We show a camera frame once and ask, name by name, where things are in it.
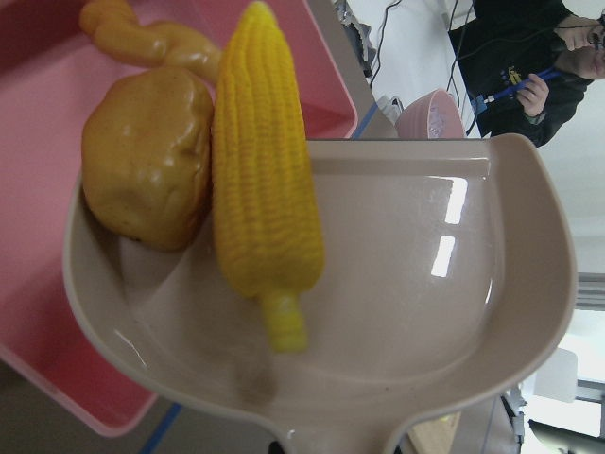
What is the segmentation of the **yellow toy corn cob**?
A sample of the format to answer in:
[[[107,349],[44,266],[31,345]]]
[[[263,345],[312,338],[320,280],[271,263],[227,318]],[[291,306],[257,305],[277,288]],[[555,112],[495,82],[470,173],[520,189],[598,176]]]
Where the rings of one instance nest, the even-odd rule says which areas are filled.
[[[219,266],[259,303],[272,349],[300,352],[299,297],[321,276],[324,245],[293,58],[263,1],[247,5],[223,52],[212,135]]]

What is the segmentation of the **beige plastic dustpan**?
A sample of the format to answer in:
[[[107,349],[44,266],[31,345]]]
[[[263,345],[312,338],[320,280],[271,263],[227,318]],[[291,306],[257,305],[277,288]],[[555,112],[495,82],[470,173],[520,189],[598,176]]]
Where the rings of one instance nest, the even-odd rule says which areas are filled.
[[[413,424],[531,375],[569,324],[575,256],[535,147],[313,141],[325,268],[308,348],[275,354],[205,225],[181,253],[112,235],[73,195],[63,277],[89,341],[185,407],[255,424],[288,453],[390,453]]]

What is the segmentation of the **brown toy potato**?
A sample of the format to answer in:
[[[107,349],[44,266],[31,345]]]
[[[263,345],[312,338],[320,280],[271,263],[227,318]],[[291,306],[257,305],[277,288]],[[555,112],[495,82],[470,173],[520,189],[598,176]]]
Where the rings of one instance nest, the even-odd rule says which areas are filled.
[[[160,251],[186,247],[210,199],[214,106],[198,77],[160,67],[118,80],[85,123],[85,200],[109,231]]]

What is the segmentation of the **tan toy ginger root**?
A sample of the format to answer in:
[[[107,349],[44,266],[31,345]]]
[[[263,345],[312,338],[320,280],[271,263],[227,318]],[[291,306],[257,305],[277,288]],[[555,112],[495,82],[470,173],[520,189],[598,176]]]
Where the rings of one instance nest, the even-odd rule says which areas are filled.
[[[183,67],[216,84],[221,50],[192,27],[172,21],[142,25],[126,1],[89,1],[78,24],[98,50],[117,61],[144,68]]]

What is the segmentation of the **pink plastic bin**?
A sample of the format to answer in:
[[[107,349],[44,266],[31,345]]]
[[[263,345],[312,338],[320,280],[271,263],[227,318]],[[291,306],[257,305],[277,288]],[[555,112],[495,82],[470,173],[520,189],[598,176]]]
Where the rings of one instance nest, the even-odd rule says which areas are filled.
[[[249,1],[128,1],[142,24],[172,20],[224,45]],[[85,339],[62,281],[65,222],[81,128],[134,68],[97,52],[79,31],[84,1],[1,1],[1,360],[105,437],[135,428],[156,395]],[[267,1],[290,42],[306,133],[349,137],[357,111],[328,32],[330,1]]]

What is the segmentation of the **pink bowl with ice cubes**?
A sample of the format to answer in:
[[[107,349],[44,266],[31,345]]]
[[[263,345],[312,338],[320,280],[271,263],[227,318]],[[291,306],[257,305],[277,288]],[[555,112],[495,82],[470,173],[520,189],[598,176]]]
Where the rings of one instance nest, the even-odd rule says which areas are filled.
[[[405,140],[463,139],[464,125],[452,96],[434,90],[403,109],[395,123],[398,136]]]

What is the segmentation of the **person in black hoodie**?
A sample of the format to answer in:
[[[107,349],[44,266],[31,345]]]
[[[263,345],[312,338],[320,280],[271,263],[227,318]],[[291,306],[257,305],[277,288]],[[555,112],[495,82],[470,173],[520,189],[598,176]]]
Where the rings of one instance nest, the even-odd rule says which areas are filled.
[[[547,144],[604,77],[604,20],[561,1],[475,1],[450,31],[481,136],[524,135]]]

